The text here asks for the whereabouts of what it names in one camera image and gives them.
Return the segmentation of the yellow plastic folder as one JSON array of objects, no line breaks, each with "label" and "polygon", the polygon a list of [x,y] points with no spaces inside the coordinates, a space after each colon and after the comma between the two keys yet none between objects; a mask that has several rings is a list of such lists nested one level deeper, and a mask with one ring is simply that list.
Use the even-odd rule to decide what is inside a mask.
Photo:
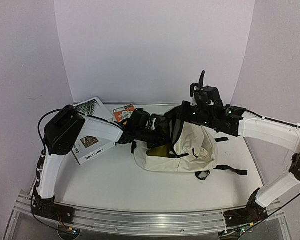
[{"label": "yellow plastic folder", "polygon": [[163,145],[160,147],[149,149],[146,153],[149,157],[162,157],[162,158],[171,158],[170,146]]}]

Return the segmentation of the beige canvas backpack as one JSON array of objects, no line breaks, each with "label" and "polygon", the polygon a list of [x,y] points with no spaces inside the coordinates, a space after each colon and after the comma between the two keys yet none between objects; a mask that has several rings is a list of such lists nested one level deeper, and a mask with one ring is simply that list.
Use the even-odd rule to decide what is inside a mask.
[{"label": "beige canvas backpack", "polygon": [[135,163],[150,172],[193,173],[200,181],[210,175],[211,170],[231,171],[240,176],[247,176],[245,169],[235,169],[218,164],[218,147],[220,142],[227,142],[228,137],[214,138],[203,126],[185,122],[177,117],[177,108],[164,115],[151,114],[151,130],[162,127],[167,133],[167,145],[172,157],[148,156],[143,141],[133,141],[131,153]]}]

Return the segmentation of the white Decorate furniture book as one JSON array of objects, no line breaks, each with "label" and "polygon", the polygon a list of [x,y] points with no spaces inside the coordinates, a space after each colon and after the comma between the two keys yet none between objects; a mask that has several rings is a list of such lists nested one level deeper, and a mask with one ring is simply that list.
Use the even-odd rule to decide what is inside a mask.
[{"label": "white Decorate furniture book", "polygon": [[90,160],[97,158],[98,156],[114,148],[115,146],[115,142],[104,138],[80,135],[76,140],[71,152],[79,165],[82,165]]}]

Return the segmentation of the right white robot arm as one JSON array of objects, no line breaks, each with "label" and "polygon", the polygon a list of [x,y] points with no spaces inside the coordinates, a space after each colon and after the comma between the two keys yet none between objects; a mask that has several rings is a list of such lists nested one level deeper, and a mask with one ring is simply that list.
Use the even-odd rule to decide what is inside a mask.
[{"label": "right white robot arm", "polygon": [[257,157],[262,170],[273,163],[266,163],[261,157],[281,164],[281,173],[270,175],[255,195],[255,203],[268,207],[289,190],[300,185],[300,123],[289,123],[253,113],[237,106],[191,105],[184,101],[178,117],[188,123],[210,128],[216,132],[243,138]]}]

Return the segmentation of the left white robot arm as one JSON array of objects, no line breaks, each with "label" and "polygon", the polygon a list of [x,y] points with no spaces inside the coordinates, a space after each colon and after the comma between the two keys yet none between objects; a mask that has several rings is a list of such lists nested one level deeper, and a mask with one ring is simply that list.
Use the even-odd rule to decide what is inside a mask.
[{"label": "left white robot arm", "polygon": [[47,218],[57,213],[57,206],[50,200],[55,197],[58,173],[65,157],[72,151],[79,136],[95,134],[97,138],[125,145],[142,141],[150,148],[161,147],[170,141],[169,133],[159,123],[159,116],[152,116],[138,108],[123,122],[113,122],[78,111],[72,105],[46,113],[54,117],[39,134],[43,144],[36,170],[33,190],[36,199],[41,199],[38,210]]}]

